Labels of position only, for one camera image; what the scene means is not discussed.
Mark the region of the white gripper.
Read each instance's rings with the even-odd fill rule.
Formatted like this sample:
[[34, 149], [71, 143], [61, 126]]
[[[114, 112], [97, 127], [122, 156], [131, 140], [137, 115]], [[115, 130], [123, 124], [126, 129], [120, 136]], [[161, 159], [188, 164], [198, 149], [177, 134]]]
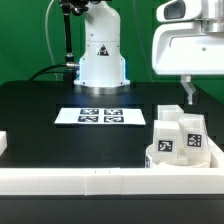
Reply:
[[152, 67], [158, 75], [183, 75], [189, 105], [197, 90], [190, 75], [224, 74], [224, 0], [169, 0], [157, 8]]

